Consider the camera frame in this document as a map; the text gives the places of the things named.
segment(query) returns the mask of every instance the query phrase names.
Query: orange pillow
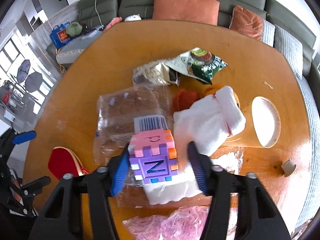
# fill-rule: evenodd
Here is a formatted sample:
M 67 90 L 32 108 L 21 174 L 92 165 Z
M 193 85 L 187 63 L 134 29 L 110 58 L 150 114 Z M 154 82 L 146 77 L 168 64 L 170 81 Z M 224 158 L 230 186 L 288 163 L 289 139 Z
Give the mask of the orange pillow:
M 261 41 L 262 18 L 252 11 L 236 5 L 233 8 L 229 29 Z
M 184 20 L 217 25 L 217 0 L 155 0 L 153 20 Z

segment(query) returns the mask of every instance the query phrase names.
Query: green hat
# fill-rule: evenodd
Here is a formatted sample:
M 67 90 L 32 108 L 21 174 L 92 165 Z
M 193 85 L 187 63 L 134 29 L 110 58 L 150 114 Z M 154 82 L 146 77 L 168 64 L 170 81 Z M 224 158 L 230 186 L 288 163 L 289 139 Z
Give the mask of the green hat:
M 66 32 L 68 35 L 70 35 L 71 37 L 75 37 L 80 35 L 82 31 L 82 25 L 78 22 L 72 22 L 67 28 L 66 28 Z

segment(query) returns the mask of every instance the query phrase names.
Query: sofa armrest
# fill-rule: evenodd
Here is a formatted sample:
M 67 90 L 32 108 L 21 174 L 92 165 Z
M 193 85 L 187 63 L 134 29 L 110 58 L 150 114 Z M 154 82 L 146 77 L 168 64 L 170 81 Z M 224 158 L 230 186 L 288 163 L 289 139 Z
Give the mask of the sofa armrest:
M 320 72 L 317 67 L 318 64 L 313 60 L 307 80 L 320 115 Z

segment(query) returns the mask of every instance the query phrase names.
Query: foam puzzle cube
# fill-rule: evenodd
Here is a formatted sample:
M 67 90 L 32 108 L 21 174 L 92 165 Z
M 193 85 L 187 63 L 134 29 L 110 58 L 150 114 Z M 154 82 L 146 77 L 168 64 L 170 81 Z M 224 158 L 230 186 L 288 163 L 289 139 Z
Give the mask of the foam puzzle cube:
M 178 174 L 177 152 L 170 130 L 151 130 L 133 135 L 128 147 L 136 180 L 144 183 L 171 181 Z

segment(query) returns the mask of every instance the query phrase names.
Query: red label on bag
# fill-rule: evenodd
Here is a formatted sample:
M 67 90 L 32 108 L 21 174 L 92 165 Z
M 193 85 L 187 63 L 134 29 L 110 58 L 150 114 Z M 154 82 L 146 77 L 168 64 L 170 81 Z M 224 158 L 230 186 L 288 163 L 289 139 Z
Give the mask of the red label on bag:
M 64 42 L 66 39 L 68 39 L 68 34 L 66 29 L 59 31 L 57 34 L 61 42 Z

